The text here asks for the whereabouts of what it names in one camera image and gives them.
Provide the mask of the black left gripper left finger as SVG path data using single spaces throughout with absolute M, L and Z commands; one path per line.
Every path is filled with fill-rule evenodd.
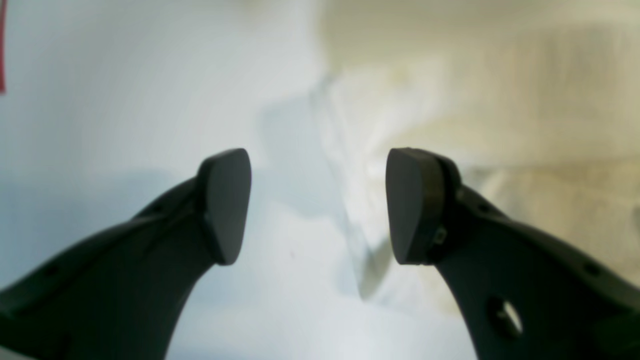
M 199 278 L 238 259 L 251 186 L 244 148 L 212 155 L 128 221 L 2 289 L 2 348 L 33 360 L 164 360 Z

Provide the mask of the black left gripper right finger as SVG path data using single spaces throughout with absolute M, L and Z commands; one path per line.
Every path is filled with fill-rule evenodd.
M 437 269 L 480 360 L 637 360 L 639 289 L 563 240 L 508 218 L 454 161 L 387 155 L 390 241 L 400 265 Z

